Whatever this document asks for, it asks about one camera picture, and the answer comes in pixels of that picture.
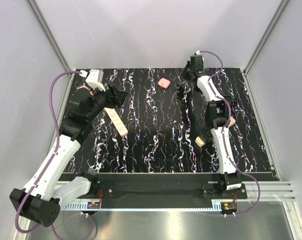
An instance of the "pink toy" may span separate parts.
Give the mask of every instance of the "pink toy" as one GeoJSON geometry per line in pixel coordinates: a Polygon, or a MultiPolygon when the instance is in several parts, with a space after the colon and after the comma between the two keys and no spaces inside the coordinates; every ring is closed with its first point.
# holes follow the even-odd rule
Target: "pink toy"
{"type": "Polygon", "coordinates": [[[161,78],[159,81],[159,86],[167,89],[170,86],[171,82],[168,79],[161,78]]]}

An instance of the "white wall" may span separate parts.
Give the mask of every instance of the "white wall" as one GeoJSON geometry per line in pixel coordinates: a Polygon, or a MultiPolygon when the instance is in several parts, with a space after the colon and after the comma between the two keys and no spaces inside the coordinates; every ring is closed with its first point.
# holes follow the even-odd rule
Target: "white wall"
{"type": "Polygon", "coordinates": [[[302,0],[287,7],[249,80],[281,176],[302,213],[302,0]]]}
{"type": "MultiPolygon", "coordinates": [[[[63,72],[27,1],[0,1],[0,240],[12,239],[13,188],[42,162],[53,126],[49,86],[63,72]]],[[[56,106],[65,79],[55,90],[56,106]]]]}
{"type": "Polygon", "coordinates": [[[245,67],[280,0],[37,0],[72,68],[245,67]],[[218,62],[207,57],[207,66],[218,62]]]}

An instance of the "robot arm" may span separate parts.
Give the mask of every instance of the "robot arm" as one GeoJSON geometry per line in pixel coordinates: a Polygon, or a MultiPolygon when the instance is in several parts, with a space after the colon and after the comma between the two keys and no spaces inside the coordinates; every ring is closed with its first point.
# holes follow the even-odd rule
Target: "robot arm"
{"type": "Polygon", "coordinates": [[[79,196],[93,197],[98,192],[97,177],[87,173],[76,177],[58,189],[54,188],[67,163],[92,130],[92,120],[104,108],[121,107],[128,94],[124,91],[118,91],[112,85],[109,86],[108,90],[105,90],[100,83],[102,73],[99,70],[92,70],[86,79],[87,83],[95,89],[93,95],[87,89],[81,88],[69,101],[70,111],[60,127],[58,151],[55,153],[57,144],[55,141],[49,154],[31,180],[25,184],[23,189],[15,188],[10,194],[11,202],[16,211],[22,200],[27,198],[22,207],[21,216],[48,227],[53,224],[60,209],[65,205],[79,196]],[[35,180],[53,154],[55,155],[54,158],[35,185],[35,180]]]}
{"type": "Polygon", "coordinates": [[[208,102],[205,112],[205,125],[210,129],[215,141],[219,158],[218,183],[220,193],[234,191],[241,187],[240,173],[231,164],[234,163],[229,140],[229,129],[223,127],[228,121],[228,107],[225,97],[214,86],[212,79],[204,71],[204,58],[199,52],[191,56],[182,75],[187,80],[196,80],[197,87],[203,92],[208,102]]]}

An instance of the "purple cable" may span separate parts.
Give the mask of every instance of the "purple cable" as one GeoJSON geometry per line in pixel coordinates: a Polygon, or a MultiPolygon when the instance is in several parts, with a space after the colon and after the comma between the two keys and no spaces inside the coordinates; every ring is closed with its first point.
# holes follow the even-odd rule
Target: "purple cable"
{"type": "MultiPolygon", "coordinates": [[[[200,51],[200,53],[201,53],[201,52],[207,53],[207,54],[209,53],[209,54],[212,54],[212,55],[216,56],[216,58],[217,58],[217,59],[220,61],[220,63],[221,63],[221,68],[220,68],[220,70],[219,70],[218,72],[216,72],[215,74],[213,74],[213,75],[211,75],[211,76],[209,77],[209,79],[208,79],[208,82],[209,82],[214,76],[217,76],[217,75],[219,75],[219,74],[222,72],[223,63],[222,63],[222,60],[219,58],[218,55],[216,55],[216,54],[214,54],[214,53],[212,53],[212,52],[210,52],[210,51],[200,51]]],[[[209,85],[210,85],[210,88],[212,89],[212,91],[214,92],[214,94],[216,95],[216,92],[213,90],[214,88],[211,86],[211,83],[210,83],[210,82],[209,82],[209,85]]],[[[231,120],[231,106],[230,106],[230,104],[228,103],[228,101],[225,100],[224,98],[221,98],[221,97],[219,97],[219,96],[216,96],[216,97],[217,97],[218,99],[223,100],[223,101],[225,102],[225,104],[227,105],[228,111],[229,111],[228,118],[227,118],[227,122],[226,122],[226,124],[222,127],[223,144],[224,144],[225,152],[226,152],[226,154],[229,156],[230,154],[229,154],[229,152],[227,151],[227,147],[226,147],[226,140],[225,140],[225,135],[224,135],[224,129],[225,129],[226,127],[228,127],[228,125],[229,125],[229,123],[230,123],[230,120],[231,120]]],[[[255,181],[256,186],[257,186],[257,199],[256,199],[256,202],[255,202],[255,204],[253,205],[253,207],[250,208],[249,210],[237,214],[238,216],[242,216],[242,215],[245,215],[245,214],[247,214],[247,213],[253,211],[253,210],[255,209],[255,207],[257,206],[257,204],[259,203],[259,201],[260,201],[260,196],[261,196],[260,184],[258,183],[258,181],[256,180],[255,177],[253,177],[253,176],[250,175],[250,174],[247,174],[247,173],[242,172],[242,171],[238,168],[238,166],[237,166],[230,158],[229,158],[229,160],[230,160],[230,163],[233,165],[233,167],[234,167],[240,174],[242,174],[242,175],[244,175],[244,176],[250,177],[253,181],[255,181]]]]}
{"type": "MultiPolygon", "coordinates": [[[[54,88],[54,85],[55,83],[57,82],[57,80],[64,76],[64,75],[68,75],[68,74],[74,74],[74,73],[77,73],[77,74],[81,74],[80,71],[67,71],[65,73],[61,73],[60,75],[58,75],[52,82],[51,84],[51,87],[50,87],[50,94],[49,94],[49,102],[50,102],[50,110],[51,110],[51,113],[52,113],[52,117],[53,117],[53,121],[54,121],[54,126],[55,126],[55,130],[56,130],[56,147],[54,149],[54,153],[57,152],[58,148],[59,148],[59,145],[60,145],[60,131],[59,131],[59,124],[57,122],[57,119],[56,119],[56,116],[55,116],[55,112],[54,112],[54,108],[53,108],[53,88],[54,88]]],[[[55,154],[52,154],[52,156],[50,157],[50,159],[48,160],[47,164],[45,165],[45,167],[43,168],[43,170],[41,171],[40,175],[37,177],[37,179],[35,180],[34,182],[34,185],[36,186],[39,181],[41,180],[41,177],[44,175],[46,169],[49,167],[50,163],[52,162],[53,158],[54,158],[55,154]]],[[[23,198],[19,208],[17,209],[17,212],[16,212],[16,216],[15,216],[15,227],[17,229],[17,231],[19,231],[20,233],[23,233],[23,234],[27,234],[29,232],[31,232],[32,230],[34,230],[35,228],[37,228],[39,226],[39,224],[35,225],[33,228],[31,229],[28,229],[28,230],[23,230],[21,229],[20,225],[19,225],[19,217],[20,217],[20,214],[21,214],[21,211],[22,211],[22,208],[26,202],[26,199],[31,195],[32,191],[34,190],[34,186],[30,188],[30,190],[26,193],[25,197],[23,198]]]]}
{"type": "MultiPolygon", "coordinates": [[[[91,227],[90,232],[86,235],[85,238],[83,238],[83,240],[86,240],[86,239],[88,239],[88,238],[90,237],[90,235],[91,235],[92,232],[93,232],[94,225],[95,225],[95,224],[94,224],[94,218],[93,218],[91,215],[89,215],[89,214],[88,214],[88,216],[90,217],[90,219],[91,219],[91,221],[92,221],[92,227],[91,227]]],[[[55,227],[54,227],[54,224],[52,224],[52,230],[53,230],[55,236],[56,236],[59,240],[65,240],[65,239],[61,238],[61,237],[57,234],[57,232],[56,232],[56,230],[55,230],[55,227]]]]}

